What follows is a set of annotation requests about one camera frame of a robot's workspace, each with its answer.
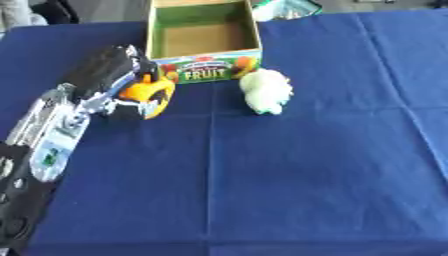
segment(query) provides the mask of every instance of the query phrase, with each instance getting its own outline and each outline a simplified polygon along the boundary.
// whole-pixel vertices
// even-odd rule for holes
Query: stuffed toy
[[[260,68],[240,80],[247,105],[257,114],[280,115],[293,95],[289,79],[275,70]]]

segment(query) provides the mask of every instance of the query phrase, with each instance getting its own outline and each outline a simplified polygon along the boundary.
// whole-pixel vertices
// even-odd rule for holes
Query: fruit box
[[[262,47],[247,0],[152,0],[146,55],[177,84],[241,78]]]

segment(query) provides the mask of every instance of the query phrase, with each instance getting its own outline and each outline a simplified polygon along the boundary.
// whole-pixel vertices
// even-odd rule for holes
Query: fruit picture
[[[166,73],[166,78],[173,81],[174,83],[179,82],[179,74],[176,71],[169,71]]]
[[[258,59],[255,57],[249,56],[241,56],[238,57],[232,68],[230,69],[230,73],[232,74],[232,78],[241,78],[249,72],[254,71],[257,68]]]
[[[160,65],[160,67],[162,68],[165,74],[170,71],[176,71],[176,64],[162,64]]]

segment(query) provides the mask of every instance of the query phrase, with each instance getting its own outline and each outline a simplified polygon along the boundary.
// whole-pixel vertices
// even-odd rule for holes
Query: blue tablecloth
[[[21,28],[0,43],[0,137],[77,61],[144,23]],[[292,80],[281,116],[237,81],[182,85],[166,113],[96,119],[31,256],[448,252],[448,12],[260,24]]]

